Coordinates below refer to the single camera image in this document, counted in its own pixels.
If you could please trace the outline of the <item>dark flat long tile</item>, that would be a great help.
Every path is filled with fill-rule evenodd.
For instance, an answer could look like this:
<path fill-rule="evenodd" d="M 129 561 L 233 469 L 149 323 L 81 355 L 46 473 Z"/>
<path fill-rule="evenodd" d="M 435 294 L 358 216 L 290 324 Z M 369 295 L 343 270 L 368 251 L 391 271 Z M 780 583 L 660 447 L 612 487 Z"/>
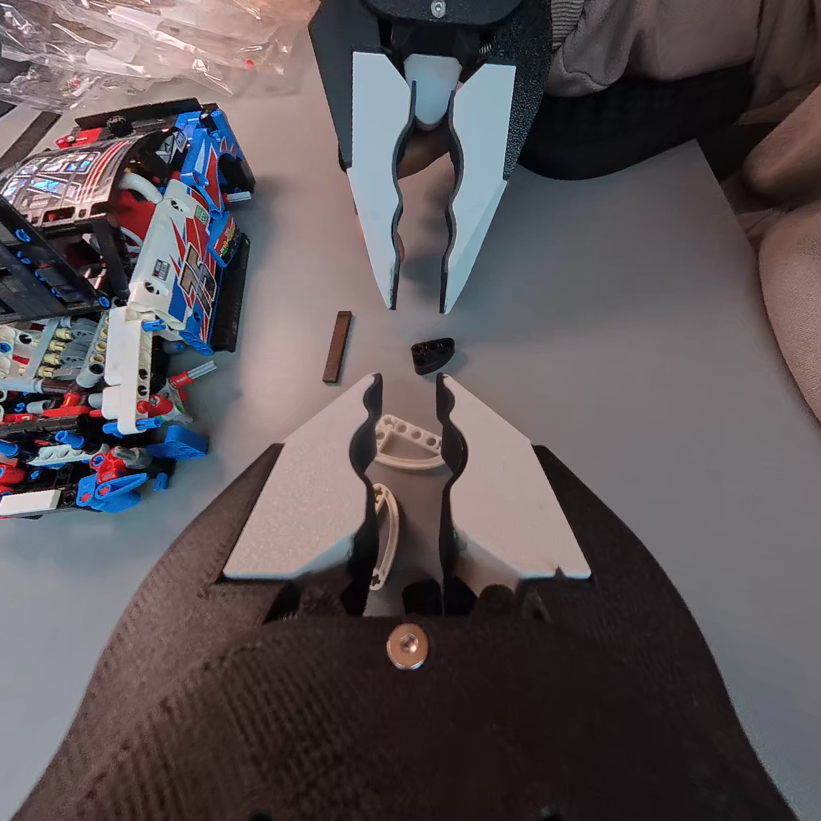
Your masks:
<path fill-rule="evenodd" d="M 328 356 L 323 369 L 322 381 L 324 384 L 338 384 L 340 381 L 352 320 L 353 314 L 351 311 L 338 311 L 328 349 Z"/>

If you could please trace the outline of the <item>person's right forearm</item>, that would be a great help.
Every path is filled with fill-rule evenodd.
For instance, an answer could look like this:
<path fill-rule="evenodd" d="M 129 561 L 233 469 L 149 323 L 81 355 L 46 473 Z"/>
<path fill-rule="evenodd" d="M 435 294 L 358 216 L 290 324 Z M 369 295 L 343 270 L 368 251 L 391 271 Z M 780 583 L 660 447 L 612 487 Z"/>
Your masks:
<path fill-rule="evenodd" d="M 550 97 L 614 89 L 732 120 L 748 110 L 819 96 L 819 2 L 551 5 Z"/>

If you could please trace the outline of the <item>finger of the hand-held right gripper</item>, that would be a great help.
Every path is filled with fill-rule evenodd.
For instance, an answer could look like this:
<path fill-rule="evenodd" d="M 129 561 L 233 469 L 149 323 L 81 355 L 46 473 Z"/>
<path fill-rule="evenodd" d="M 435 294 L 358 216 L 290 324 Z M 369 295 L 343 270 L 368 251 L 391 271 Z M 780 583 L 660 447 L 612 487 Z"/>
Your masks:
<path fill-rule="evenodd" d="M 398 155 L 409 135 L 416 89 L 382 53 L 352 55 L 351 192 L 378 290 L 395 310 L 401 256 Z"/>
<path fill-rule="evenodd" d="M 446 218 L 449 241 L 440 312 L 450 313 L 474 268 L 507 187 L 508 129 L 517 69 L 485 64 L 453 92 L 447 119 L 455 186 Z"/>

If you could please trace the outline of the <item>small black curved brick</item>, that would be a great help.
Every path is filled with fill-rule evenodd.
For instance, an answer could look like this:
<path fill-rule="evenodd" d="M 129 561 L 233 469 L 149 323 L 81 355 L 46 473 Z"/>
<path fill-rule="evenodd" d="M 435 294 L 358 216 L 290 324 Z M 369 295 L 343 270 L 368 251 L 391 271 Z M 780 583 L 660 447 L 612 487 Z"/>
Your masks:
<path fill-rule="evenodd" d="M 456 353 L 456 343 L 452 337 L 440 337 L 414 343 L 410 352 L 416 375 L 430 375 L 452 359 Z"/>

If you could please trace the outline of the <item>white curved frame brick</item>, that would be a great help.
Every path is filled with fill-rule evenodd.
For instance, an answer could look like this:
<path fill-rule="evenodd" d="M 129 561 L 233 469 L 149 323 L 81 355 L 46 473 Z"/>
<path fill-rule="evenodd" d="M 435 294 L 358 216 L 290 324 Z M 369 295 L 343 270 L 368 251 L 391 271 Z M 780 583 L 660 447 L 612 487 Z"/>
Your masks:
<path fill-rule="evenodd" d="M 379 524 L 382 515 L 387 523 L 387 540 L 384 547 L 379 548 L 377 563 L 369 586 L 371 591 L 378 591 L 384 588 L 396 559 L 401 533 L 401 509 L 393 492 L 384 484 L 374 483 L 373 489 L 377 523 Z"/>
<path fill-rule="evenodd" d="M 377 447 L 375 461 L 385 467 L 420 473 L 445 465 L 441 450 L 442 438 L 396 416 L 389 414 L 382 416 L 375 427 L 375 439 Z M 425 452 L 425 457 L 396 456 L 389 451 L 394 440 L 418 447 Z"/>

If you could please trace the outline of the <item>clear plastic bags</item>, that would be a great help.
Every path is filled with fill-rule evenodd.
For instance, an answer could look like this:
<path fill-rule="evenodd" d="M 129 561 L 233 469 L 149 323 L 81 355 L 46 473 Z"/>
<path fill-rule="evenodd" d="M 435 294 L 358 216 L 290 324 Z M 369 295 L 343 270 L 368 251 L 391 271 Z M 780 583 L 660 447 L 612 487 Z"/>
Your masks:
<path fill-rule="evenodd" d="M 3 102 L 50 111 L 84 97 L 193 84 L 241 97 L 287 87 L 313 1 L 2 1 Z"/>

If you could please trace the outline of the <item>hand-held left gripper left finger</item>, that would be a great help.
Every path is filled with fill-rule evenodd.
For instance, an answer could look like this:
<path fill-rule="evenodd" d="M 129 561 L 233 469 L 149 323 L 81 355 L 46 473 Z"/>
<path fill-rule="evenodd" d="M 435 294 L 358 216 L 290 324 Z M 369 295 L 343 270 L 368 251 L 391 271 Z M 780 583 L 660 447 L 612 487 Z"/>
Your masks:
<path fill-rule="evenodd" d="M 375 458 L 383 377 L 364 376 L 290 434 L 223 567 L 226 580 L 324 587 L 364 613 L 378 558 Z"/>

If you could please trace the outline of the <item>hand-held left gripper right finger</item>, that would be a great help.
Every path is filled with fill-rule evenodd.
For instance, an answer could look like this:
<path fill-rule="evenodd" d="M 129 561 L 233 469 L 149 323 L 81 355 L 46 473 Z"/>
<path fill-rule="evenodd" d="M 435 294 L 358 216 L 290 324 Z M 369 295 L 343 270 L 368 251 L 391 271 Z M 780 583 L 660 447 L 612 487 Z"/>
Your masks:
<path fill-rule="evenodd" d="M 450 375 L 437 375 L 443 490 L 443 609 L 466 615 L 487 588 L 591 576 L 537 448 Z"/>

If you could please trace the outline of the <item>black cloth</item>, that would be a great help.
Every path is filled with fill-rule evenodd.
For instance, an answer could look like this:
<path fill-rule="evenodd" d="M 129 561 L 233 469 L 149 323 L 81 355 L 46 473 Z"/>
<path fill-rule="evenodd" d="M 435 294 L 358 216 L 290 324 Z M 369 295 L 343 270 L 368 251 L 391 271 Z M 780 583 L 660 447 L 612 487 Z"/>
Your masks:
<path fill-rule="evenodd" d="M 679 80 L 623 77 L 580 97 L 545 94 L 518 165 L 541 177 L 604 177 L 733 125 L 753 92 L 752 63 Z"/>

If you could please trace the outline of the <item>toy brick race car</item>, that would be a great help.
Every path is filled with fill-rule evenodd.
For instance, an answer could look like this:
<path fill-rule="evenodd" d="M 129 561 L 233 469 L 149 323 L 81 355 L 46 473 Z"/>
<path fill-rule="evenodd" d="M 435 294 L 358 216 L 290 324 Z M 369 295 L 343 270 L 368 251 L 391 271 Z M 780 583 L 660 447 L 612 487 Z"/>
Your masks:
<path fill-rule="evenodd" d="M 214 103 L 38 115 L 2 155 L 1 515 L 115 514 L 205 457 L 187 388 L 236 348 L 253 173 Z"/>

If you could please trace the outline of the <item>person's right hand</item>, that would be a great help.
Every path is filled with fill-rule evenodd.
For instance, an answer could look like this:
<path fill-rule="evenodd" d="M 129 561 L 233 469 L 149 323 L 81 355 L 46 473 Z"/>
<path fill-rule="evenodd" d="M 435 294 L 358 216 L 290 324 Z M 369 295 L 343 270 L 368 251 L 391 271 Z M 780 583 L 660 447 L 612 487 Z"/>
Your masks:
<path fill-rule="evenodd" d="M 397 167 L 397 176 L 399 179 L 404 179 L 418 175 L 442 157 L 447 157 L 448 162 L 450 162 L 449 152 L 450 133 L 444 121 L 431 130 L 416 130 L 411 135 L 405 147 L 405 153 Z M 447 186 L 440 186 L 435 191 L 435 198 L 432 202 L 436 202 L 443 213 L 448 205 L 453 183 L 454 179 L 451 178 L 448 181 L 449 188 Z M 402 273 L 405 273 L 406 253 L 401 233 L 397 233 L 397 242 L 399 247 L 400 270 Z"/>

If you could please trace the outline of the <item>person's beige hoodie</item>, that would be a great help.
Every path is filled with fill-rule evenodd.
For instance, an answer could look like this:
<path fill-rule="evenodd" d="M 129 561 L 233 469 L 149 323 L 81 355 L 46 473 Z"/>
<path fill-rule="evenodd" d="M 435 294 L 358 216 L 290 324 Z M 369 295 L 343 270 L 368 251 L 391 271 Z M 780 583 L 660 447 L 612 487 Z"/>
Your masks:
<path fill-rule="evenodd" d="M 806 405 L 820 418 L 820 88 L 722 183 L 756 253 L 768 322 Z"/>

